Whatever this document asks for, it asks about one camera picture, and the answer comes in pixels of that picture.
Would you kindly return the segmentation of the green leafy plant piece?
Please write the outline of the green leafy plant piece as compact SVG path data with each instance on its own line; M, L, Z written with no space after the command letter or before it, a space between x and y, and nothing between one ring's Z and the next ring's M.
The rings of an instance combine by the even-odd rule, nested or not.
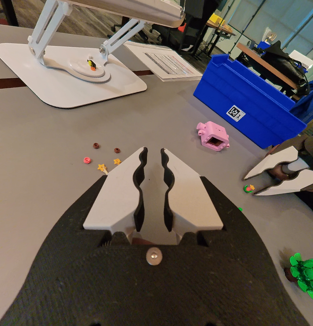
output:
M301 254L295 253L289 261L291 266L284 268L286 278L313 299L313 259L302 260Z

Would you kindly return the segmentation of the person's right forearm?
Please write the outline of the person's right forearm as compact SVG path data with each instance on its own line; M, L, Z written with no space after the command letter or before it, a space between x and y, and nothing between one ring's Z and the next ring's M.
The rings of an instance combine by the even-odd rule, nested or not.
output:
M295 195L313 211L313 191L300 191L296 192Z

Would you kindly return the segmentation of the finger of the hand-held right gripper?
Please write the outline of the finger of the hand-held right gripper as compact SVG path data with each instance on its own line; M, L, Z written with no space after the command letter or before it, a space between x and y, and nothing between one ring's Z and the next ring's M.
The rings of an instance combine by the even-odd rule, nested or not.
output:
M269 196L286 194L308 190L313 185L313 170L303 169L289 180L282 181L278 185L269 186L254 193L255 196Z
M309 169L309 165L298 156L298 150L295 149L295 147L290 146L277 153L272 153L266 156L247 173L244 180L258 176L264 171L275 169L277 166L281 167L282 172L287 175L300 172L304 169Z

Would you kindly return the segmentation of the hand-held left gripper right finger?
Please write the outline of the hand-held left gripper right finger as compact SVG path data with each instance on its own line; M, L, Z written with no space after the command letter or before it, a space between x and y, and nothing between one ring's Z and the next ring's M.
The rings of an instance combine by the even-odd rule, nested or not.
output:
M161 163L163 180L168 189L165 193L164 223L173 231L176 241L184 234L199 231L221 230L223 222L202 182L201 176L191 167L162 148Z

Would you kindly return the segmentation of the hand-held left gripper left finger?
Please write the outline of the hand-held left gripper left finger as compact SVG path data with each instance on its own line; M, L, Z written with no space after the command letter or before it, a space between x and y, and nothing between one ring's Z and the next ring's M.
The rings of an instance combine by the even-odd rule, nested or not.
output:
M83 224L85 230L122 232L132 243L133 232L144 222L144 203L140 185L145 178L148 149L142 147L106 176Z

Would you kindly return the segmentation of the blue cloth bag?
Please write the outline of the blue cloth bag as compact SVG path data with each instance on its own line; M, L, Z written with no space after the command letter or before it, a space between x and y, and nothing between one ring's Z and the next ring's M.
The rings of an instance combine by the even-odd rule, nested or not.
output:
M308 124L313 119L313 80L309 82L310 92L301 98L290 110L299 120Z

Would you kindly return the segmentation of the wooden table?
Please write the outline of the wooden table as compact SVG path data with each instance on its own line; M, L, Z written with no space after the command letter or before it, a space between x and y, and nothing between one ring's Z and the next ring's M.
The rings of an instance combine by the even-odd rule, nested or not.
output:
M258 73L263 80L267 80L275 86L280 86L280 91L286 96L297 102L301 96L297 94L300 85L291 79L290 74L285 74L273 67L270 63L262 59L256 51L250 49L242 43L237 44L237 48L241 53L237 56L236 61L243 64L246 68L251 68Z

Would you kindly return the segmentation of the pink brick figure pot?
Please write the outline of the pink brick figure pot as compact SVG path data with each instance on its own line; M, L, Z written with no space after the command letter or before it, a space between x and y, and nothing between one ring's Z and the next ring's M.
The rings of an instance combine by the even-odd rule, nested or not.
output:
M230 147L229 136L224 127L208 121L205 124L199 123L196 130L202 146L216 152Z

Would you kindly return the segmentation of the black bag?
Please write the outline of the black bag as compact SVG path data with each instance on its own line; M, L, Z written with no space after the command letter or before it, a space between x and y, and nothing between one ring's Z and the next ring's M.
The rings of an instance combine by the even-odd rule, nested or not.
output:
M297 85L298 96L309 94L310 86L301 62L281 49L280 40L267 47L261 58Z

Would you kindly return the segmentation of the laminated instruction sheet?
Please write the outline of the laminated instruction sheet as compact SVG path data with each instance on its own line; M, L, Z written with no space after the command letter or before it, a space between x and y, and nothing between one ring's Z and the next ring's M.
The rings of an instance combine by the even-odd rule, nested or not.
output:
M125 42L124 46L164 82L202 78L203 74L170 48L131 41Z

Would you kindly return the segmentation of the blue storage bin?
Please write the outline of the blue storage bin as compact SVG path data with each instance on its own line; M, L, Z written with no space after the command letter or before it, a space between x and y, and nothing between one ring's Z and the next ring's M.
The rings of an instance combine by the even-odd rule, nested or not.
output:
M293 100L227 54L212 56L194 96L262 149L306 128Z

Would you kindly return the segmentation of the white book stand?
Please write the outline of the white book stand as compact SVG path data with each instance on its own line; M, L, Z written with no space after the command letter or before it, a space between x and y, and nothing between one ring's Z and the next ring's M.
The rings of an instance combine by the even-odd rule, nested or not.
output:
M49 45L73 5L130 20L99 48ZM141 31L146 22L175 28L184 18L184 8L175 1L46 1L28 44L0 43L0 59L46 104L76 108L145 91L146 83L112 52ZM96 64L96 71L91 71L87 59Z

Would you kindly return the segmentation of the person's right hand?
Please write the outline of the person's right hand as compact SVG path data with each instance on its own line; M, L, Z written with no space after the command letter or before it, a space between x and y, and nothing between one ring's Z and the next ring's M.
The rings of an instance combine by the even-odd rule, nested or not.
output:
M280 181L289 180L289 178L290 178L288 174L283 172L281 164L278 164L273 169L267 170L267 172L269 175L271 175L272 177L274 177Z

